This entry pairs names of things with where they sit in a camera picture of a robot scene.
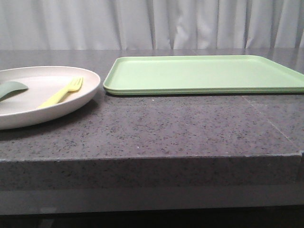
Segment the sage green plastic spoon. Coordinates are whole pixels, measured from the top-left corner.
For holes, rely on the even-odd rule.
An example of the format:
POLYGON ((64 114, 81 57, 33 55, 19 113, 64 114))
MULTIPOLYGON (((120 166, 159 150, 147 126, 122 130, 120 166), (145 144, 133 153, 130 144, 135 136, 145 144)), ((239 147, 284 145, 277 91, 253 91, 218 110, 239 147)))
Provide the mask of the sage green plastic spoon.
POLYGON ((3 101, 15 95, 19 95, 28 90, 28 86, 23 83, 9 81, 0 85, 0 100, 3 101))

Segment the light green plastic tray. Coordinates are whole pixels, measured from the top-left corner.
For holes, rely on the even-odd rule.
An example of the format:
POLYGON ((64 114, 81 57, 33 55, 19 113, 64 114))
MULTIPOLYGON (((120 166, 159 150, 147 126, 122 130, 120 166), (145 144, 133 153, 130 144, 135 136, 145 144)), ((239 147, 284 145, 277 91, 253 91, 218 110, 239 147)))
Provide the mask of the light green plastic tray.
POLYGON ((103 86, 113 95, 301 93, 304 76, 254 55, 121 57, 103 86))

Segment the yellow plastic fork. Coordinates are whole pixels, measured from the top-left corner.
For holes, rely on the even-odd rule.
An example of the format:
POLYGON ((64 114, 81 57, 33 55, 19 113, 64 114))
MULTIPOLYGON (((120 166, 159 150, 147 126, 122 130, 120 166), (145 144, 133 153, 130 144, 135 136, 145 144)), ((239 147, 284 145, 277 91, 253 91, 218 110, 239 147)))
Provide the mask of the yellow plastic fork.
POLYGON ((38 108, 45 108, 58 104, 60 100, 68 93, 78 91, 81 88, 82 83, 82 77, 74 77, 64 88, 52 95, 47 101, 38 106, 38 108))

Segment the white pleated curtain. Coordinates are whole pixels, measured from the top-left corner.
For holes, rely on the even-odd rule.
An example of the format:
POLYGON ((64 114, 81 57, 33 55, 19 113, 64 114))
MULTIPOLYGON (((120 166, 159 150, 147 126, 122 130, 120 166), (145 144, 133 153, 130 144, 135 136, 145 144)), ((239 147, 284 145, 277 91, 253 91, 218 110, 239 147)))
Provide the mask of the white pleated curtain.
POLYGON ((3 0, 2 50, 301 48, 301 0, 3 0))

